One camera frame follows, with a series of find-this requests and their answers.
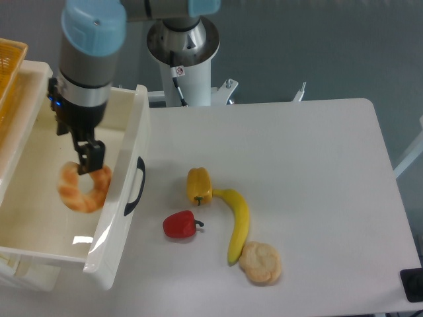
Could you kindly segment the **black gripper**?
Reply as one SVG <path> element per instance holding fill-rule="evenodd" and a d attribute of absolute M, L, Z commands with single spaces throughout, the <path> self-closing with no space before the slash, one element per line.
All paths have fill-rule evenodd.
<path fill-rule="evenodd" d="M 47 97 L 56 113 L 56 135 L 72 135 L 79 155 L 78 174 L 101 170 L 106 147 L 95 139 L 95 127 L 104 117 L 108 87 L 79 87 L 64 77 L 52 77 L 48 80 Z"/>

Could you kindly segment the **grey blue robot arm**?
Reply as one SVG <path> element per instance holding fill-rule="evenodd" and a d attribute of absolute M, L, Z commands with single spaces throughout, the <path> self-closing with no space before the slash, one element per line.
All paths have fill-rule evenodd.
<path fill-rule="evenodd" d="M 208 19 L 219 1 L 67 1 L 61 14 L 59 72 L 48 82 L 58 135 L 71 134 L 77 172 L 100 170 L 105 145 L 96 140 L 129 22 L 153 22 L 150 54 L 165 67 L 161 78 L 167 106 L 211 103 L 210 62 L 219 34 Z"/>

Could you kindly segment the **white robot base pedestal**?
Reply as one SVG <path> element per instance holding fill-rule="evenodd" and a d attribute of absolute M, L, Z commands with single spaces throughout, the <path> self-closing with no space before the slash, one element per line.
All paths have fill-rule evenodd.
<path fill-rule="evenodd" d="M 157 21 L 147 34 L 147 47 L 159 65 L 167 107 L 232 104 L 239 83 L 226 79 L 212 87 L 212 59 L 219 50 L 215 24 L 205 17 Z"/>

